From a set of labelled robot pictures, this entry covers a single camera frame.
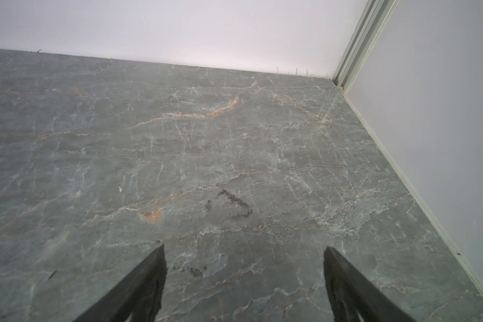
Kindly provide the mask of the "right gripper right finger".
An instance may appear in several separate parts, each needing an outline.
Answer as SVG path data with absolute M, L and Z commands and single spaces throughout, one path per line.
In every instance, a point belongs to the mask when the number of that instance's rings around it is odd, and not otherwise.
M 333 247 L 324 251 L 325 287 L 335 321 L 412 321 Z

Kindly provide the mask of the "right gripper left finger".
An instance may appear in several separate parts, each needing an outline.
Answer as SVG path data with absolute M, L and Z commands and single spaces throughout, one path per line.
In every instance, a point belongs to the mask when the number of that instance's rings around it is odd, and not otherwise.
M 75 320 L 155 321 L 162 307 L 167 272 L 162 244 Z

